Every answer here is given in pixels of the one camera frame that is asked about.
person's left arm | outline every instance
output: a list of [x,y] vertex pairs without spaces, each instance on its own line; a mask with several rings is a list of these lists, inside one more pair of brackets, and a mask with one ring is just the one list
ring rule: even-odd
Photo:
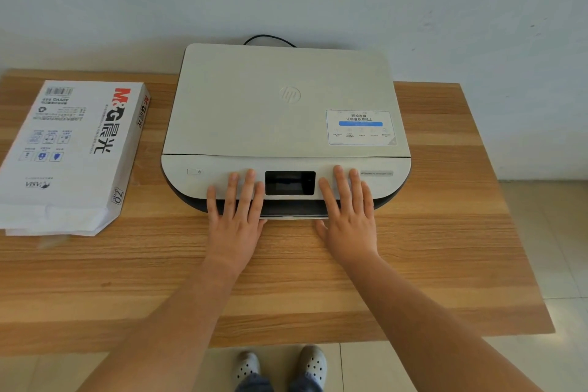
[[238,179],[237,173],[229,176],[223,216],[217,212],[214,188],[208,188],[208,247],[200,267],[104,359],[78,392],[192,390],[217,320],[266,222],[259,219],[264,187],[254,184],[253,169],[235,210]]

black cable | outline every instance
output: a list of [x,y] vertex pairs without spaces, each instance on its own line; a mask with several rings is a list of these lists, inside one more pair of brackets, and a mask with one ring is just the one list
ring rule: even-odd
[[249,39],[247,39],[243,45],[249,44],[253,39],[257,39],[258,37],[271,37],[272,39],[277,39],[279,41],[285,42],[286,44],[288,44],[291,47],[297,48],[293,43],[288,42],[287,40],[282,39],[281,37],[272,36],[271,34],[257,34],[255,36],[252,36]]

wooden tabletop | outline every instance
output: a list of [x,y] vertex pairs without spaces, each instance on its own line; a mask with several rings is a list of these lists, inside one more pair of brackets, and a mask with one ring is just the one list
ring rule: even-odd
[[[0,236],[0,354],[107,351],[204,255],[206,216],[160,169],[178,77],[9,70],[0,80],[0,159],[45,79],[141,81],[152,102],[114,223],[96,237]],[[552,332],[459,84],[394,85],[412,173],[376,210],[380,254],[484,335]],[[312,222],[270,220],[211,345],[384,338]]]

jeans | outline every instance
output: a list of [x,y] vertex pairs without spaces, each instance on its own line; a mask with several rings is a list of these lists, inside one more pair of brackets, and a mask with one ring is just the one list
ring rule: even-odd
[[[318,384],[304,375],[300,375],[296,380],[292,381],[290,386],[288,386],[288,391],[323,392]],[[273,387],[266,377],[254,373],[241,381],[237,389],[235,389],[235,392],[273,392]]]

foot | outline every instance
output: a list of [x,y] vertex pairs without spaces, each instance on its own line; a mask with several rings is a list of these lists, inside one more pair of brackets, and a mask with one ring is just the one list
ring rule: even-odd
[[259,367],[259,359],[253,352],[242,352],[237,357],[235,367],[233,368],[233,382],[235,387],[239,383],[252,374],[256,373],[259,375],[261,369]]
[[298,358],[298,375],[304,375],[325,388],[327,381],[327,358],[317,345],[306,345]]

